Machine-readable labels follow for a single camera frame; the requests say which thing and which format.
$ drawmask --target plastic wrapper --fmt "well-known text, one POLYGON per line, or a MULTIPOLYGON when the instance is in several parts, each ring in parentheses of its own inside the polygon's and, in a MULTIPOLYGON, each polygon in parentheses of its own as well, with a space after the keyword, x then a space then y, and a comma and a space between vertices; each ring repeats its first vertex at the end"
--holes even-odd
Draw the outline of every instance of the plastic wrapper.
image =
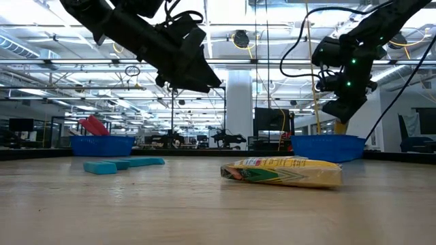
POLYGON ((336 163, 301 157, 250 158, 221 166, 231 180, 313 188, 342 185, 342 168, 336 163))

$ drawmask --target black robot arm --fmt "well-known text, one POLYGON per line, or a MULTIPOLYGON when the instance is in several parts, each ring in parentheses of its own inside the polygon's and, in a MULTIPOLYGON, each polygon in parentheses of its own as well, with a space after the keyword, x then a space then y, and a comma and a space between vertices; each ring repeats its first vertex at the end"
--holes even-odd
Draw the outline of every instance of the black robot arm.
POLYGON ((342 67, 343 72, 323 78, 321 91, 334 92, 338 99, 328 102, 325 113, 346 123, 367 101, 366 91, 377 84, 371 81, 373 61, 386 56, 382 48, 416 12, 431 0, 393 0, 372 13, 339 39, 325 37, 313 53, 314 65, 342 67))
POLYGON ((221 80, 204 59, 202 42, 206 33, 188 11, 155 27, 139 15, 153 17, 164 0, 61 0, 63 7, 92 32, 102 45, 106 37, 114 40, 158 69, 156 84, 169 82, 173 88, 208 93, 221 80))

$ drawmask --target white pillar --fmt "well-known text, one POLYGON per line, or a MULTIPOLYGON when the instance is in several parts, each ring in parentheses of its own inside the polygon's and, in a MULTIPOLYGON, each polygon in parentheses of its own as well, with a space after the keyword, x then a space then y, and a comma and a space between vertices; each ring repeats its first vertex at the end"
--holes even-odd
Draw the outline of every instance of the white pillar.
MULTIPOLYGON (((226 129, 234 135, 241 134, 247 139, 253 135, 253 90, 250 71, 229 71, 227 81, 227 120, 226 129)), ((237 145, 241 150, 247 150, 247 143, 237 145)))

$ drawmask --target blue block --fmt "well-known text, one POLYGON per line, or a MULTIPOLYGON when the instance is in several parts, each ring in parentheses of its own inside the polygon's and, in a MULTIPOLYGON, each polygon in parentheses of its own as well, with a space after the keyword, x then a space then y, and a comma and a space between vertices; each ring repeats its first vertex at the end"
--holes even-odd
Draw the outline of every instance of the blue block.
POLYGON ((124 161, 129 161, 130 167, 143 167, 150 165, 164 165, 165 161, 162 158, 132 158, 132 159, 121 159, 124 161))
POLYGON ((103 162, 114 163, 117 170, 127 170, 130 167, 129 161, 126 160, 103 160, 103 162))
POLYGON ((83 169, 93 174, 116 174, 115 163, 108 162, 86 162, 83 163, 83 169))

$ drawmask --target office equipment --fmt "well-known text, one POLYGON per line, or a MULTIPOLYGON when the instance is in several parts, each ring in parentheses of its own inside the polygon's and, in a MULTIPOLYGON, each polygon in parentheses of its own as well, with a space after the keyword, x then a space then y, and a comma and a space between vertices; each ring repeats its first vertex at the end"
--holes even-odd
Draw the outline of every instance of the office equipment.
POLYGON ((9 130, 12 132, 32 132, 33 123, 32 118, 9 118, 9 130))
POLYGON ((255 108, 253 130, 254 136, 257 136, 259 131, 290 132, 291 127, 289 110, 255 108))

